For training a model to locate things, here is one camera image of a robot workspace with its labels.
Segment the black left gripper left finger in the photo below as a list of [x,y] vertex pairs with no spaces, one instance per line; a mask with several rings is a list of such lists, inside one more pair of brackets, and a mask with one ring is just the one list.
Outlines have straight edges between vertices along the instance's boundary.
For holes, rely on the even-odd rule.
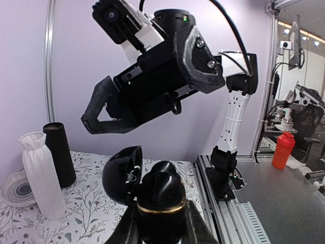
[[137,222],[136,204],[129,205],[111,236],[104,244],[139,244],[142,238]]

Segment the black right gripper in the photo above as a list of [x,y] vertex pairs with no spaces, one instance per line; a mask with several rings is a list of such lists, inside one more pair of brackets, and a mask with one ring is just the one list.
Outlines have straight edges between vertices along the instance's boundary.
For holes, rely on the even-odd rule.
[[[100,81],[81,120],[91,134],[126,134],[168,112],[181,113],[181,100],[196,93],[182,76],[174,49],[154,47]],[[104,106],[109,121],[98,120]]]

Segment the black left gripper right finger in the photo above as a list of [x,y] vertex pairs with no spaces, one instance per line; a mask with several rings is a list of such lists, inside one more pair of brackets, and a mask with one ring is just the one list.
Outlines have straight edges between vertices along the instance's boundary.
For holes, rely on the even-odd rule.
[[188,200],[186,204],[186,228],[182,236],[184,244],[213,244],[218,243],[210,230],[208,229],[204,219],[200,215],[194,202]]

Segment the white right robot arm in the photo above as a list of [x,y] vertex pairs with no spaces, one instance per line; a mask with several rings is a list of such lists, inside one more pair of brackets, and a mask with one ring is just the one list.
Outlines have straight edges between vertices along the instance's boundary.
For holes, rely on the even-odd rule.
[[125,134],[168,112],[179,114],[186,97],[226,86],[230,100],[223,133],[206,173],[216,200],[234,199],[229,180],[243,112],[257,89],[256,55],[244,50],[213,55],[186,10],[162,9],[150,17],[126,4],[108,4],[93,6],[92,15],[123,47],[131,66],[95,86],[81,118],[87,131]]

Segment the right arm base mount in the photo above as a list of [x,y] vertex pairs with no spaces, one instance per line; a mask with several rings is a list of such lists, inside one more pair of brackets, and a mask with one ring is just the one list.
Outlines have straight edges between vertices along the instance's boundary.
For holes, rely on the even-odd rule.
[[217,202],[236,199],[234,191],[242,190],[246,185],[242,175],[236,172],[227,174],[211,167],[205,170]]

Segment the black earbud case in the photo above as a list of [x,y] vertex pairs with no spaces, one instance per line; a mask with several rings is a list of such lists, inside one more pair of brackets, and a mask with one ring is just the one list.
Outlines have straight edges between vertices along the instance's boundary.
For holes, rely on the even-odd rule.
[[107,243],[178,243],[186,227],[186,191],[176,167],[155,163],[146,174],[141,146],[124,148],[107,161],[102,184],[127,206]]

